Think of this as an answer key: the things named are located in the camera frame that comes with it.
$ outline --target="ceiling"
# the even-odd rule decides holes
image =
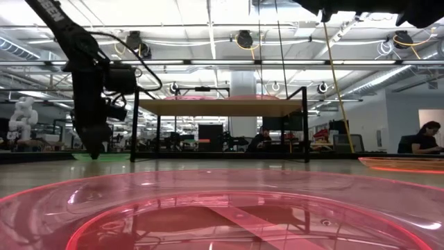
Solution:
[[[68,16],[88,31],[112,33],[122,39],[130,31],[141,31],[142,39],[151,48],[153,60],[251,60],[253,58],[327,60],[329,58],[325,50],[325,31],[323,25],[318,23],[319,17],[297,4],[290,4],[291,1],[278,1],[278,15],[274,5],[266,5],[267,1],[263,1],[264,5],[260,10],[260,29],[257,8],[252,7],[249,0],[60,0],[60,2]],[[47,51],[51,52],[49,55],[52,59],[66,60],[58,44],[53,42],[52,32],[25,1],[0,0],[0,8],[2,10],[0,37],[7,37],[23,48],[45,55],[42,56],[42,60],[48,60]],[[406,30],[414,42],[427,40],[424,44],[416,46],[416,49],[421,51],[434,46],[438,38],[444,35],[444,19],[433,25],[435,28],[433,37],[430,35],[432,26],[417,29],[406,23],[402,27],[395,27],[396,15],[387,13],[364,14],[359,22],[354,20],[353,12],[339,12],[327,23],[329,38],[337,38],[332,42],[334,59],[409,58],[413,55],[410,49],[393,49],[390,53],[382,55],[381,43],[388,36],[393,37],[395,31]],[[249,30],[257,45],[261,34],[262,46],[253,52],[239,48],[235,42],[239,30]],[[115,41],[106,37],[96,37],[96,39],[112,60],[134,60],[129,52],[121,54],[123,49]],[[0,60],[22,59],[0,51]],[[233,84],[230,82],[230,72],[240,70],[186,65],[152,68],[165,86],[163,90],[154,93],[158,98],[171,95],[169,86],[172,83],[183,87],[230,86]],[[48,67],[5,66],[2,69],[21,74],[36,82],[24,85],[18,82],[21,88],[48,88],[50,83],[53,85],[57,83],[56,88],[71,88],[69,75],[53,69],[51,71]],[[333,84],[332,72],[327,67],[325,69],[307,67],[304,70],[286,68],[285,77],[282,68],[261,70],[257,67],[256,70],[257,92],[262,93],[260,87],[262,84],[265,86],[263,89],[265,94],[276,95],[279,98],[286,96],[285,80],[289,92],[297,90],[300,86],[309,86],[309,97],[318,99],[323,97],[317,93],[317,85],[323,81],[330,86]],[[357,70],[336,70],[339,88],[345,89],[372,72],[374,70],[364,66]],[[5,82],[2,83],[4,88],[10,87]],[[139,84],[146,88],[156,85],[153,78],[147,74],[139,78]],[[60,94],[62,98],[69,98],[71,95],[70,92]],[[206,95],[220,97],[217,92],[208,92]]]

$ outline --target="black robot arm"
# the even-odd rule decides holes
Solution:
[[[74,126],[93,158],[99,156],[102,142],[111,130],[107,117],[124,120],[126,110],[101,97],[103,89],[133,94],[137,87],[135,70],[129,65],[112,65],[97,41],[73,22],[54,0],[25,0],[51,29],[60,48],[68,57],[64,72],[72,73],[74,91]]]

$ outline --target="office chair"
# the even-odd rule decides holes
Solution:
[[[362,135],[350,135],[355,153],[364,152]],[[336,153],[352,153],[347,135],[333,135],[333,147]]]
[[[411,150],[411,144],[416,135],[404,135],[401,137],[398,144],[398,153],[413,153]]]

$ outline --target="white pillar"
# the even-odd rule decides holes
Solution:
[[[256,77],[254,71],[232,72],[230,96],[256,95]],[[255,137],[257,117],[231,117],[230,133],[233,137]]]

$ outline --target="wooden tabletop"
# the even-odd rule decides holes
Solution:
[[[302,109],[299,100],[140,100],[155,115],[283,117]]]

